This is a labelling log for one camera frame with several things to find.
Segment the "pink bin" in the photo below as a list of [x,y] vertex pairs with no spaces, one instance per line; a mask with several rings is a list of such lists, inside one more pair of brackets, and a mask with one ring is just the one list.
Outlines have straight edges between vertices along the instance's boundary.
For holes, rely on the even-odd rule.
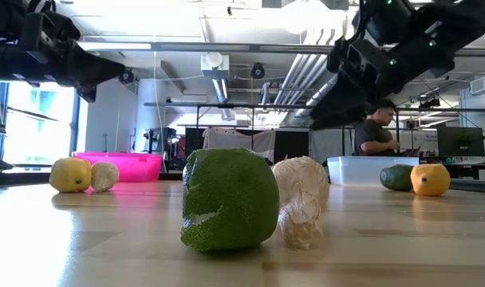
[[161,155],[112,152],[75,152],[73,157],[94,163],[113,163],[120,172],[119,182],[146,183],[157,181],[160,177]]

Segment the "table surface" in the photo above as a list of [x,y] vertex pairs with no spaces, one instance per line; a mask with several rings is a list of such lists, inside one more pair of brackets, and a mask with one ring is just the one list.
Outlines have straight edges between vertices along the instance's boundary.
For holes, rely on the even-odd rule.
[[179,239],[180,182],[113,192],[0,189],[0,286],[485,286],[485,194],[331,186],[319,247],[200,254]]

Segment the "monitor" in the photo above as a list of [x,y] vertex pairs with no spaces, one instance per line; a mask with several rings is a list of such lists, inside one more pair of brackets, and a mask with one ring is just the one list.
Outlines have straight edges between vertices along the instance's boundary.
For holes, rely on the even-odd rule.
[[485,156],[482,128],[438,127],[437,147],[441,157]]

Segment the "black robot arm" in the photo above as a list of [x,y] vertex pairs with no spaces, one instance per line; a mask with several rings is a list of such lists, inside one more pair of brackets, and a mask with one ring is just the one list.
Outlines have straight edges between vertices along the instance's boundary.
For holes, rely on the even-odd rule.
[[56,13],[54,1],[45,0],[34,12],[40,2],[0,0],[0,81],[33,86],[54,81],[95,101],[97,85],[123,74],[125,67],[85,52],[71,19]]
[[328,56],[337,83],[310,113],[313,129],[358,121],[369,106],[422,73],[439,77],[453,70],[455,52],[485,34],[485,0],[418,10],[407,0],[368,0],[360,4],[354,24],[354,36],[336,41]]

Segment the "person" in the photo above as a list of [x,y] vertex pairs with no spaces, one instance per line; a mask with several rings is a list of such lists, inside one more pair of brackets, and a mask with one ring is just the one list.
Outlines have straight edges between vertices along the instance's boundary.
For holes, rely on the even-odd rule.
[[395,155],[400,145],[392,133],[383,127],[388,126],[395,114],[396,105],[384,100],[369,110],[367,118],[356,125],[354,131],[355,155]]

